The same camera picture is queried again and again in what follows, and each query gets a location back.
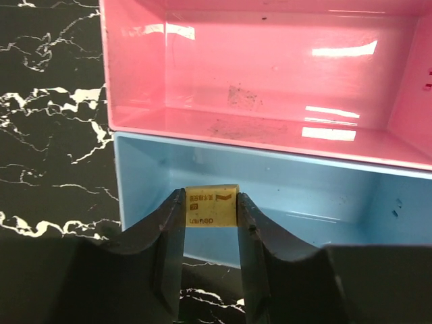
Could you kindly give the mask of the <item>pink drawer box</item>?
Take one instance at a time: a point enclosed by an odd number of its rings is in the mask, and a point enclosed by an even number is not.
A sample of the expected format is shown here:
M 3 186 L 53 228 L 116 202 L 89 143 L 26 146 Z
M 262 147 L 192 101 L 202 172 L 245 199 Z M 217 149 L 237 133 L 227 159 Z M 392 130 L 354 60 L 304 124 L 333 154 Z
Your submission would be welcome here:
M 431 170 L 430 1 L 102 1 L 117 131 Z

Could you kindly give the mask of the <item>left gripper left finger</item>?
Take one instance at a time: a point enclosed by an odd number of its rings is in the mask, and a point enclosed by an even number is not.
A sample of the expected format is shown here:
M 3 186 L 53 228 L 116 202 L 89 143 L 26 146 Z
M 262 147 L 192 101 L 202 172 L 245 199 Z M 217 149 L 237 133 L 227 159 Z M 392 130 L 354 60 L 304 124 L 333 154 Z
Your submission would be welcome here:
M 112 239 L 1 241 L 2 323 L 172 323 L 178 317 L 186 193 Z

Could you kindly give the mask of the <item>light blue drawer box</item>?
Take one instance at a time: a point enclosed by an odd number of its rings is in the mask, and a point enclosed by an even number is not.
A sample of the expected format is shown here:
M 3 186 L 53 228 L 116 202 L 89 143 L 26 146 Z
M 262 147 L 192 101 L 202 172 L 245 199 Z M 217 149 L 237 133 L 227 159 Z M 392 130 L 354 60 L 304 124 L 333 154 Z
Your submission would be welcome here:
M 431 243 L 429 172 L 125 132 L 114 149 L 123 228 L 177 188 L 237 184 L 315 246 Z

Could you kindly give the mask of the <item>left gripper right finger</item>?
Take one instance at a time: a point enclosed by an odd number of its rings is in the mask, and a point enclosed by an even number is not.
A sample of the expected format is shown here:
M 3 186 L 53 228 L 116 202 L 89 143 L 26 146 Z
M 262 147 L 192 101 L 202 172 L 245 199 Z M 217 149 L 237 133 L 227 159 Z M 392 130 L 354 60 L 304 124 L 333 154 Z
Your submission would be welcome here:
M 430 323 L 429 246 L 317 248 L 237 195 L 248 323 Z

